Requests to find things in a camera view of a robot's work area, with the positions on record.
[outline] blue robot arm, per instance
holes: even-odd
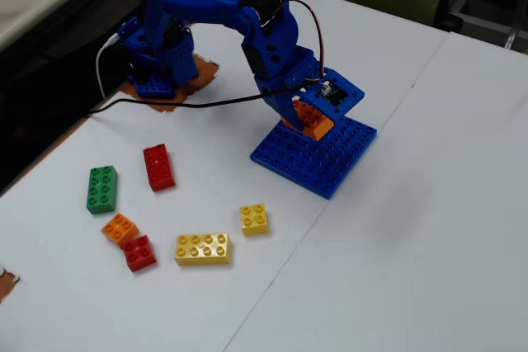
[[[314,52],[297,45],[299,30],[288,0],[148,0],[144,27],[135,18],[119,35],[136,67],[180,87],[197,74],[187,28],[191,23],[221,24],[242,34],[260,93],[281,92],[264,101],[298,130],[303,124],[293,107],[294,96],[334,122],[364,96],[334,70],[325,68],[321,76]]]

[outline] red lego brick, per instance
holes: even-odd
[[[131,242],[127,242],[123,247],[126,255],[126,263],[132,272],[154,264],[156,256],[150,245],[149,237],[139,237]]]
[[[160,191],[176,185],[172,176],[171,163],[164,144],[143,150],[147,165],[148,183],[153,191]]]

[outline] lego baseplate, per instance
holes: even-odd
[[[146,99],[171,99],[174,97],[174,88],[168,79],[164,77],[149,75],[138,79],[129,76],[130,82],[134,84],[138,96]]]
[[[251,159],[330,199],[377,133],[374,128],[343,117],[321,140],[314,141],[280,121]]]

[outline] orange lego brick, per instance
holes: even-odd
[[[135,224],[122,214],[117,214],[103,229],[103,234],[117,246],[123,247],[139,234]]]
[[[294,101],[294,108],[303,122],[304,129],[299,131],[313,140],[320,140],[330,129],[333,121],[314,107],[301,101]],[[292,124],[282,118],[285,126],[295,129]]]

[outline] small yellow lego brick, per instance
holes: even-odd
[[[229,264],[228,234],[178,235],[174,258],[178,265]]]
[[[244,235],[264,234],[269,231],[264,204],[243,206],[240,208],[240,220]]]

